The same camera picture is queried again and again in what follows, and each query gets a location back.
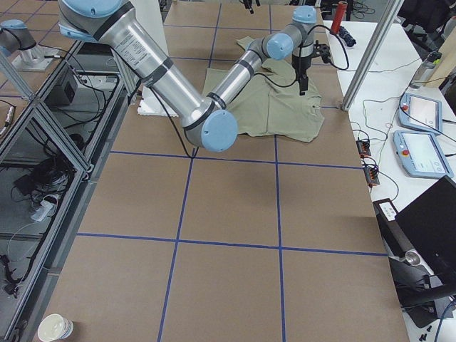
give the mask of robotic arm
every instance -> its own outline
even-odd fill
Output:
[[[201,96],[135,18],[128,0],[58,0],[61,33],[109,45],[179,115],[187,139],[196,146],[220,152],[237,136],[237,122],[225,108],[250,81],[263,61],[293,53],[296,74],[304,76],[314,54],[316,23],[313,7],[295,10],[281,32],[253,41],[224,80]]]

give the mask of green cloth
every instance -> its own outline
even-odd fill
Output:
[[[250,37],[238,41],[246,48]],[[286,61],[266,60],[263,68],[270,71],[268,77],[279,85],[293,82],[294,69]],[[222,81],[228,71],[207,69],[203,93],[207,94]],[[237,119],[239,134],[251,136],[285,135],[310,142],[320,131],[324,117],[320,111],[321,96],[309,79],[306,95],[299,95],[298,83],[288,88],[277,87],[263,76],[254,76],[244,90],[228,105]]]

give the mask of sticker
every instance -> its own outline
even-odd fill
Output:
[[[384,202],[379,204],[380,209],[382,209],[383,214],[385,214],[388,221],[394,221],[396,219],[397,212],[394,210],[393,206],[389,202]]]
[[[122,56],[123,60],[135,70],[139,69],[141,64],[147,60],[147,51],[145,47],[131,33],[129,33],[114,49]]]

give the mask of metal post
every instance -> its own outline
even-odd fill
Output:
[[[364,52],[364,55],[356,69],[353,80],[351,80],[348,86],[347,93],[343,98],[342,110],[348,110],[351,104],[355,100],[356,94],[359,88],[363,84],[364,78],[366,77],[372,62],[380,49],[383,40],[385,39],[391,24],[394,22],[395,17],[398,15],[399,9],[402,6],[404,0],[389,0],[386,5],[385,11],[378,22],[375,31],[373,32],[372,38]]]
[[[2,53],[0,53],[0,71],[14,84],[23,97],[30,101],[33,100],[33,91]]]

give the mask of red cylinder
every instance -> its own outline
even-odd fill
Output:
[[[340,1],[337,4],[336,15],[334,16],[333,24],[331,25],[331,33],[333,33],[333,34],[339,33],[342,18],[343,18],[343,15],[345,14],[346,10],[347,10],[347,2]]]

